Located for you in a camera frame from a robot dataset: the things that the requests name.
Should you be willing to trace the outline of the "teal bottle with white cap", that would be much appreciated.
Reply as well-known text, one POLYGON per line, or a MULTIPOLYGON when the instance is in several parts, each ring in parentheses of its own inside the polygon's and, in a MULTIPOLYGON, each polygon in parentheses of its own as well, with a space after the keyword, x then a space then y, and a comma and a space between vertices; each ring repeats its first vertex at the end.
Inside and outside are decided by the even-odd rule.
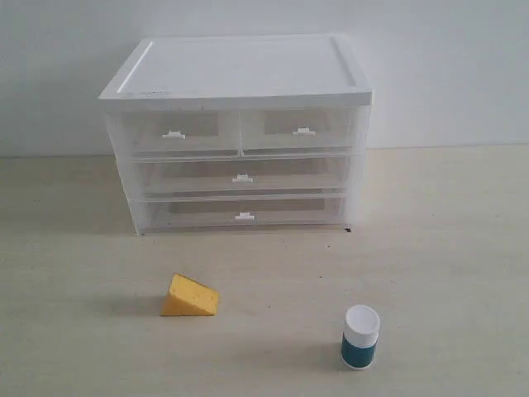
POLYGON ((380 317, 370 306, 347 309, 341 340, 341 359, 353 370, 364 370, 374 362, 379 340, 380 317))

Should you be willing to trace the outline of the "clear middle wide drawer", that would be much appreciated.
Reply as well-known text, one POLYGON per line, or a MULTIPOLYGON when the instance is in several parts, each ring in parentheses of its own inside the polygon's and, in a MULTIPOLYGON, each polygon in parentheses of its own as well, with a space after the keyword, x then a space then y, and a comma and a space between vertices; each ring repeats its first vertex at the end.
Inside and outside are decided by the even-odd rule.
POLYGON ((137 163, 140 186, 148 195, 235 190, 342 188, 347 156, 137 163))

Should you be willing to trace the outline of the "clear wide drawer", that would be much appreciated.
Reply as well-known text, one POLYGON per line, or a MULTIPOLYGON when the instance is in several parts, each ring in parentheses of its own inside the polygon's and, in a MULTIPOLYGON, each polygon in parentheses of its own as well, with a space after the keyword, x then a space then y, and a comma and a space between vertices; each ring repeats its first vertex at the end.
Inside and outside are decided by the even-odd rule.
POLYGON ((152 202, 146 230, 183 227, 340 224, 345 199, 339 195, 196 202, 152 202))
POLYGON ((137 163, 140 186, 148 195, 235 190, 342 188, 347 156, 137 163))

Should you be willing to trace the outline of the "yellow cheese wedge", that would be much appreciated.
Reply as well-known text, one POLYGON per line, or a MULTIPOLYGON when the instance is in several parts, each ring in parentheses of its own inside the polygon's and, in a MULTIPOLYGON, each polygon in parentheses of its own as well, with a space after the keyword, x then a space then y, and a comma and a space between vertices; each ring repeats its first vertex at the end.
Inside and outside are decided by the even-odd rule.
POLYGON ((161 316, 214 316, 219 293, 195 280, 175 273, 162 305, 161 316))

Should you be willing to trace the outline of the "white plastic drawer cabinet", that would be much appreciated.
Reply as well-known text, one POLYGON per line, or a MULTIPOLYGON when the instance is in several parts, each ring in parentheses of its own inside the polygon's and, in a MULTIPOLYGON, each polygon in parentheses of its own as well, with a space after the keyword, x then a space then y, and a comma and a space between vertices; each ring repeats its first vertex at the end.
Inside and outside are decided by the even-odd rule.
MULTIPOLYGON (((345 221, 331 225, 350 231, 365 163, 365 143, 373 90, 348 40, 337 34, 285 36, 159 37, 141 41, 99 95, 117 169, 136 232, 152 202, 196 202, 308 195, 345 199, 345 221), (355 112, 354 143, 348 151, 282 155, 246 155, 241 148, 244 111, 348 108, 355 112), (233 112, 238 116, 239 150, 232 155, 136 155, 131 126, 145 112, 233 112), (342 188, 235 190, 148 195, 140 186, 137 163, 294 159, 347 156, 348 180, 342 188)), ((263 227, 276 225, 220 226, 263 227)))

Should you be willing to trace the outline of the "clear bottom wide drawer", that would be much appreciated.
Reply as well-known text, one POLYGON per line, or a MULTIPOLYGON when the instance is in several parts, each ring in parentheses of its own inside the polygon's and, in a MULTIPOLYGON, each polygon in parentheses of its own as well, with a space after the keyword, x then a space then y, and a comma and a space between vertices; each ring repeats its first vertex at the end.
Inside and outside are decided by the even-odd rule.
POLYGON ((146 230, 183 227, 340 224, 345 199, 339 195, 196 202, 152 202, 146 230))

